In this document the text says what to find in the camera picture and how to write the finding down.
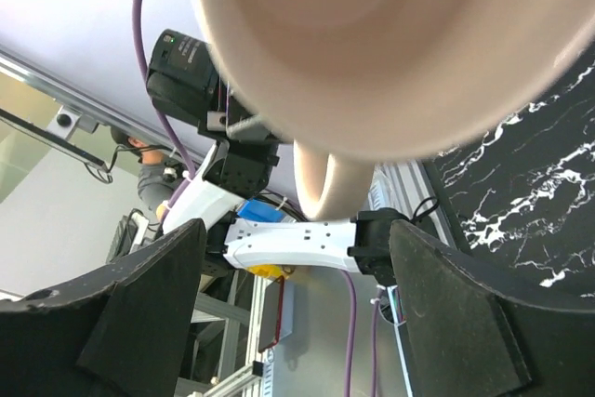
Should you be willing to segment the pink mug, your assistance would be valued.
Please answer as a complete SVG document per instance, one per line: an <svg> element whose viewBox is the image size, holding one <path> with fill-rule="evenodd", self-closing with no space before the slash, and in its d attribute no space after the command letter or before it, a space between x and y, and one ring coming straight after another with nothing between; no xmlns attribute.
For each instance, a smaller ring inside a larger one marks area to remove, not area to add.
<svg viewBox="0 0 595 397"><path fill-rule="evenodd" d="M468 142L594 37L594 0L192 0L235 97L294 143L308 218L354 215L375 166Z"/></svg>

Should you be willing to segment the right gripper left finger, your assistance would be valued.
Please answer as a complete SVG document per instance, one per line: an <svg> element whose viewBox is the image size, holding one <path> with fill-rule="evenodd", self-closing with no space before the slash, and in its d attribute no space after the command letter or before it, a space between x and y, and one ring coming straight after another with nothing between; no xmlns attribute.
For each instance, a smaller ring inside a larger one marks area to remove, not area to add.
<svg viewBox="0 0 595 397"><path fill-rule="evenodd" d="M174 395L205 244L194 219L115 262L2 301L2 395Z"/></svg>

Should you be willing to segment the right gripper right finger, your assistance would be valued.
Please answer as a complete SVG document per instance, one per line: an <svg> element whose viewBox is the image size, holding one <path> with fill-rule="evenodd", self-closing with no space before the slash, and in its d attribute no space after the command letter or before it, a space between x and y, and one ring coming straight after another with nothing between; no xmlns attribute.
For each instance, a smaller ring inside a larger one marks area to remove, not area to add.
<svg viewBox="0 0 595 397"><path fill-rule="evenodd" d="M594 305L532 285L403 220L390 228L424 396L591 396Z"/></svg>

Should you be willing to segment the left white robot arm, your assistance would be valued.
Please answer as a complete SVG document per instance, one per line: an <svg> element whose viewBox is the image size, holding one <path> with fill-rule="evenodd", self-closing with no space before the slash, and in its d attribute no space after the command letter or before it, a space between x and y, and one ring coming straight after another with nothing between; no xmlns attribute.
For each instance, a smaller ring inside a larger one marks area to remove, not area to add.
<svg viewBox="0 0 595 397"><path fill-rule="evenodd" d="M158 112L195 124L201 135L215 141L200 168L164 203L163 231L199 218L208 231L208 261L236 269L269 264L337 268L394 285L388 238L400 215L359 208L373 182L371 165L341 165L328 158L322 164L322 204L303 205L293 223L259 223L233 213L238 205L263 199L279 162L280 141L273 134L231 139L224 126L209 125L225 89L220 81L203 41L162 32L146 75L152 103Z"/></svg>

